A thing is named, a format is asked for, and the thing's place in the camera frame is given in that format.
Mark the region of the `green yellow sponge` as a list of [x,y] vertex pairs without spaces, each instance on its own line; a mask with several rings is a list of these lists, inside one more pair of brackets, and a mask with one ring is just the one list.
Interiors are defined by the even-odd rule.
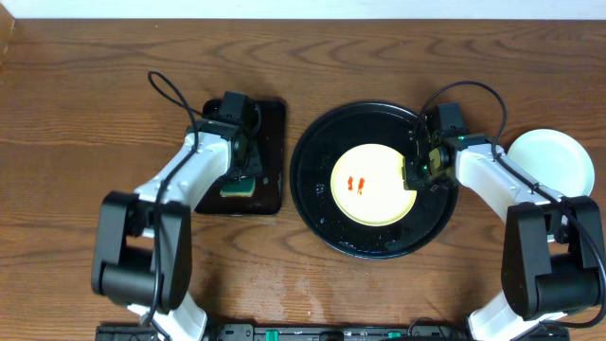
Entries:
[[223,198],[252,197],[256,188],[255,178],[243,178],[237,181],[227,182],[222,185],[220,195]]

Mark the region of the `yellow plate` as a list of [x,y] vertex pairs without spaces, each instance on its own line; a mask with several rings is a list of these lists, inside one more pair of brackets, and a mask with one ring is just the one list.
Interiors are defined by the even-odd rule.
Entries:
[[342,154],[330,174],[330,192],[340,210],[367,226],[393,224],[412,209],[417,192],[403,181],[404,156],[381,144],[356,146]]

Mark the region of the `light green plate front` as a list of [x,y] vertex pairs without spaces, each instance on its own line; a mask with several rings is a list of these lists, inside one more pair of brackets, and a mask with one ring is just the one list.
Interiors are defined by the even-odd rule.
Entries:
[[541,184],[567,197],[589,196],[593,190],[596,176],[589,153],[562,132],[526,132],[511,144],[508,158]]

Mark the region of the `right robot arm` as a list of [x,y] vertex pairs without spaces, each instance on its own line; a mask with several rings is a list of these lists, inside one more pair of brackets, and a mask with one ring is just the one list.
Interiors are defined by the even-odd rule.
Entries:
[[474,340],[520,340],[539,328],[585,329],[605,317],[605,250],[597,204],[566,197],[515,165],[486,135],[417,143],[403,185],[463,186],[505,223],[502,291],[467,319]]

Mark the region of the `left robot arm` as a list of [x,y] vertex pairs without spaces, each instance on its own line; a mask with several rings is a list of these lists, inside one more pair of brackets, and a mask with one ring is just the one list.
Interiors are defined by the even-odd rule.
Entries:
[[201,340],[206,312],[188,292],[191,215],[222,178],[261,171],[259,119],[201,119],[178,153],[132,193],[112,191],[100,206],[91,273],[94,293],[138,314],[155,340]]

